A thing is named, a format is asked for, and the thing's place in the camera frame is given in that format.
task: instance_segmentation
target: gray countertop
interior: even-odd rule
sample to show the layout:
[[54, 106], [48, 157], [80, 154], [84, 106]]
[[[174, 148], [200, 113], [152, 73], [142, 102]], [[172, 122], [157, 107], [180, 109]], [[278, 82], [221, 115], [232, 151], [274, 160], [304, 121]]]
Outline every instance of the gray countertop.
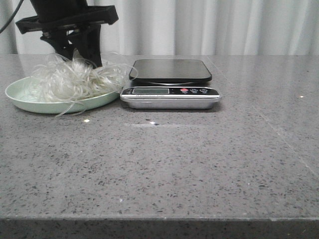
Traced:
[[[206, 64], [223, 95], [213, 109], [118, 99], [59, 118], [4, 94], [44, 57], [0, 55], [2, 220], [318, 223], [318, 56], [175, 56]], [[173, 57], [127, 57], [142, 58]]]

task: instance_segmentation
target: black cable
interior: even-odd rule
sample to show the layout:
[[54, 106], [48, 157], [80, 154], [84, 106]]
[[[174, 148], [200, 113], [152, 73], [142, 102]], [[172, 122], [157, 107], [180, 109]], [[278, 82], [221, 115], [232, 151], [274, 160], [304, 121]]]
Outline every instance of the black cable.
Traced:
[[8, 19], [8, 21], [6, 21], [6, 23], [3, 25], [3, 27], [0, 29], [0, 34], [6, 29], [7, 26], [9, 26], [9, 24], [11, 23], [11, 21], [13, 20], [13, 18], [15, 17], [16, 13], [19, 11], [21, 4], [22, 4], [23, 0], [20, 0], [20, 2], [18, 3], [18, 6], [16, 6], [16, 9], [14, 10], [14, 12], [12, 13], [11, 17]]

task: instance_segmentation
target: black mount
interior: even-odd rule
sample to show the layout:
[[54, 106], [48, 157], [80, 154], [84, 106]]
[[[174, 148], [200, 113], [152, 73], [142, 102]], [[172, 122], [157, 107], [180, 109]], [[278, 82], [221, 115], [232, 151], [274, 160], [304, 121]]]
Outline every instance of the black mount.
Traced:
[[56, 53], [71, 60], [77, 49], [94, 67], [102, 66], [101, 24], [111, 25], [119, 19], [115, 6], [87, 6], [86, 0], [31, 0], [31, 3], [38, 16], [16, 22], [22, 34], [41, 30], [40, 39], [48, 42]]

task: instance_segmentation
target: tangled white strands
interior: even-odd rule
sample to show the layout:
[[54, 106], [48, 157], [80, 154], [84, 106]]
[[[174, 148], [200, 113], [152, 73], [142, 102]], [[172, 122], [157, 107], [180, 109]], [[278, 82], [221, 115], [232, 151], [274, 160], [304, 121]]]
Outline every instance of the tangled white strands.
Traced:
[[30, 84], [25, 91], [38, 102], [76, 102], [110, 92], [120, 92], [127, 74], [132, 68], [126, 63], [103, 62], [102, 67], [93, 69], [92, 64], [78, 52], [70, 61], [52, 54], [45, 65], [38, 65], [32, 73], [39, 84]]

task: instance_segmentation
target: scale button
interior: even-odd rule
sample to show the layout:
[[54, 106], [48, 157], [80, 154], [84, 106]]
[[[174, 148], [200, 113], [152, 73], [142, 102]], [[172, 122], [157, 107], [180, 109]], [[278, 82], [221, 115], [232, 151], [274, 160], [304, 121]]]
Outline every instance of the scale button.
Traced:
[[207, 93], [207, 89], [205, 89], [205, 88], [202, 88], [202, 89], [200, 89], [199, 91], [201, 91], [201, 92], [203, 92], [203, 93]]

